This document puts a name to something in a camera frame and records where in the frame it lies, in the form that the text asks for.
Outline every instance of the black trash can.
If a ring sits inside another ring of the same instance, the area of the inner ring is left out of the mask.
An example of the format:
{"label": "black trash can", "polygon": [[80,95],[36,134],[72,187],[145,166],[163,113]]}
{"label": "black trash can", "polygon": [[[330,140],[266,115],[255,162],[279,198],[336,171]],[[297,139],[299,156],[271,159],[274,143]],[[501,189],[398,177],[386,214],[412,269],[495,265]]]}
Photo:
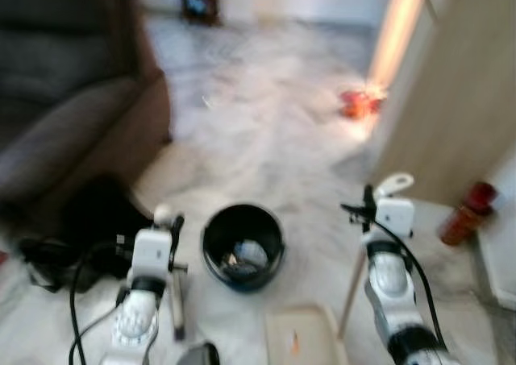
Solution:
{"label": "black trash can", "polygon": [[[267,263],[256,272],[232,275],[224,269],[224,259],[235,245],[258,243]],[[208,269],[224,284],[239,292],[264,287],[277,273],[285,244],[277,219],[267,210],[251,204],[238,204],[221,210],[208,221],[202,234],[202,253]]]}

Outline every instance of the red bottle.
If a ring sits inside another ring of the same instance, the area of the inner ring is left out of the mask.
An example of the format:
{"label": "red bottle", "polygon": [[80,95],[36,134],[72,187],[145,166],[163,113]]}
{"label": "red bottle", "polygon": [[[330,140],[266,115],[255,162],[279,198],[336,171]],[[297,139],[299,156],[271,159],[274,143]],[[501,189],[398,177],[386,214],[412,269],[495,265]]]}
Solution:
{"label": "red bottle", "polygon": [[497,190],[491,184],[474,184],[462,205],[441,226],[439,233],[443,243],[456,246],[471,238],[478,226],[493,212],[491,203],[497,195]]}

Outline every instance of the marble floor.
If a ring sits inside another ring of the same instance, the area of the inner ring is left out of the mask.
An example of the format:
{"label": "marble floor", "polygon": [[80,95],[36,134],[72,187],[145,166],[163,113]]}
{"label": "marble floor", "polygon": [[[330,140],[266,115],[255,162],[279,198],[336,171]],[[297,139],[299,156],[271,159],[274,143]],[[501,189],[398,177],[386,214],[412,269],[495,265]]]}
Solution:
{"label": "marble floor", "polygon": [[[268,309],[318,303],[341,313],[360,228],[348,223],[339,203],[360,202],[373,119],[340,117],[337,95],[363,84],[373,34],[305,23],[207,29],[158,15],[148,18],[148,30],[173,97],[175,141],[144,173],[135,194],[149,209],[166,202],[185,213],[177,259],[189,264],[187,341],[172,341],[163,305],[151,364],[174,364],[188,345],[208,339],[224,365],[265,365]],[[210,276],[199,249],[210,216],[236,202],[273,211],[288,247],[277,278],[247,296]],[[427,270],[450,350],[464,365],[494,365],[495,335],[476,296],[472,256],[435,236],[448,213],[417,203],[410,246]],[[30,286],[20,266],[11,259],[0,267],[2,363],[64,363],[73,336],[68,294]],[[109,309],[116,290],[104,279],[78,297],[80,325]],[[85,338],[90,363],[98,363],[109,333],[105,324]],[[352,365],[392,364],[361,291],[345,346]]]}

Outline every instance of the black cable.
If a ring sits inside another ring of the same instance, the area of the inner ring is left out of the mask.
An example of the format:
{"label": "black cable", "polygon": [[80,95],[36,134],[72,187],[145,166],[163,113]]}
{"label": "black cable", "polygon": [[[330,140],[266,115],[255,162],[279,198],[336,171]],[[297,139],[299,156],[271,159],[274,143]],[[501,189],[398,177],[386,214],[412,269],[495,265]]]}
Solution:
{"label": "black cable", "polygon": [[98,325],[100,322],[104,321],[106,318],[108,318],[114,311],[118,308],[118,306],[115,306],[113,309],[107,311],[103,315],[101,315],[99,318],[91,322],[89,325],[87,325],[86,328],[83,329],[83,331],[79,334],[77,338],[72,343],[72,347],[70,347],[70,352],[68,355],[68,364],[73,365],[73,352],[75,351],[75,347],[78,345],[79,341],[82,339],[82,336],[86,333],[88,333],[91,329],[93,329],[96,325]]}
{"label": "black cable", "polygon": [[423,271],[421,264],[419,264],[418,260],[410,252],[409,248],[404,244],[404,242],[394,234],[389,228],[381,225],[376,220],[372,220],[377,226],[379,226],[384,232],[386,232],[395,242],[398,244],[403,251],[409,256],[410,260],[412,260],[412,263],[418,270],[419,277],[421,278],[422,285],[425,288],[425,294],[427,295],[427,301],[428,301],[428,308],[430,309],[430,315],[432,317],[432,323],[434,324],[434,331],[435,335],[437,336],[437,340],[439,343],[443,346],[444,349],[446,349],[446,344],[444,343],[444,338],[441,333],[441,327],[439,326],[439,320],[437,318],[437,313],[435,312],[435,305],[434,305],[434,297],[432,296],[432,291],[430,289],[430,284],[428,283],[427,276],[425,275],[425,272]]}
{"label": "black cable", "polygon": [[84,356],[84,350],[82,349],[81,335],[79,333],[79,325],[77,324],[77,313],[75,310],[75,292],[77,291],[77,283],[81,274],[82,268],[84,267],[89,256],[94,252],[101,251],[108,248],[115,248],[114,243],[99,243],[93,245],[88,251],[85,251],[79,259],[75,274],[73,275],[72,286],[70,287],[70,315],[72,317],[73,335],[77,341],[77,349],[79,350],[79,358],[81,359],[81,365],[86,365],[86,358]]}

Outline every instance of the dark gray sofa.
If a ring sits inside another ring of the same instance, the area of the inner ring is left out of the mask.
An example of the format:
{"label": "dark gray sofa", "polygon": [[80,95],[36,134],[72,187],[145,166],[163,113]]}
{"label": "dark gray sofa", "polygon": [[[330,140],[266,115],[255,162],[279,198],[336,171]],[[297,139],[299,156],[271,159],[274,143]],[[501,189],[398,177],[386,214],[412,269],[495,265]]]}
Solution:
{"label": "dark gray sofa", "polygon": [[133,182],[169,124],[136,0],[0,0],[0,221],[53,234],[86,181]]}

